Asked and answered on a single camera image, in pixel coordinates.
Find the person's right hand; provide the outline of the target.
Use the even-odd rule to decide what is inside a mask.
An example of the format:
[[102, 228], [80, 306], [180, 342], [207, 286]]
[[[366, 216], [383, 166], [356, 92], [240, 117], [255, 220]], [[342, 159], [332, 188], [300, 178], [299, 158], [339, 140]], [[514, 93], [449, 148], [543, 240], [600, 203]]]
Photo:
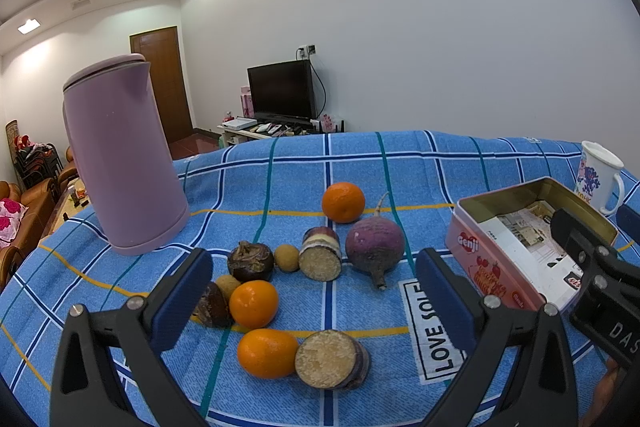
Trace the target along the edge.
[[625, 416], [615, 417], [611, 414], [605, 415], [605, 421], [601, 418], [602, 414], [610, 407], [612, 400], [624, 387], [627, 372], [622, 369], [617, 362], [608, 358], [605, 362], [606, 372], [594, 389], [591, 405], [579, 425], [582, 427], [593, 426], [623, 426], [625, 425]]

